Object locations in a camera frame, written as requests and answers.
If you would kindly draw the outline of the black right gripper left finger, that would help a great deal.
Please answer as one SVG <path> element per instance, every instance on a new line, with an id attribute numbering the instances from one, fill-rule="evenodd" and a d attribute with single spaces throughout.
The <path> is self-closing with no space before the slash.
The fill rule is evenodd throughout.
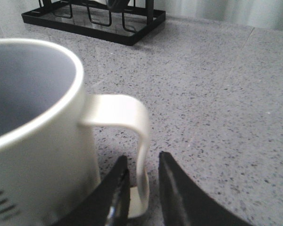
<path id="1" fill-rule="evenodd" d="M 56 226 L 125 226 L 130 205 L 130 173 L 122 155 L 99 186 Z"/>

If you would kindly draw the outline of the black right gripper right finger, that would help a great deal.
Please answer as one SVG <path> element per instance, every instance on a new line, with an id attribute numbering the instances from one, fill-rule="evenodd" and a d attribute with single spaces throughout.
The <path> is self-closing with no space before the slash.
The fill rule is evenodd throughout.
<path id="1" fill-rule="evenodd" d="M 201 190 L 171 153 L 159 153 L 159 196 L 166 226 L 249 226 Z"/>

